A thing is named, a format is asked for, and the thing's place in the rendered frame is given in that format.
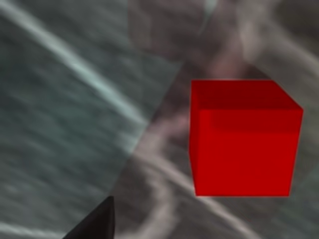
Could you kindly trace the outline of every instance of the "red cube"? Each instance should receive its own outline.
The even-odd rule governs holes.
[[[197,196],[289,196],[303,109],[272,80],[193,80]]]

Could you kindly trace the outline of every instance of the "dark red surface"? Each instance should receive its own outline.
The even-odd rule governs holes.
[[[192,81],[196,195],[289,196],[302,116],[271,80]]]

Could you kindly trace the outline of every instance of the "cube's top face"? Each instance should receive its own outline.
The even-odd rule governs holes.
[[[191,87],[200,109],[302,111],[272,80],[192,80]]]

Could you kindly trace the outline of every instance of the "black object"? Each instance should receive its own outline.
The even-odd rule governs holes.
[[[115,209],[112,196],[105,199],[63,239],[114,239]]]

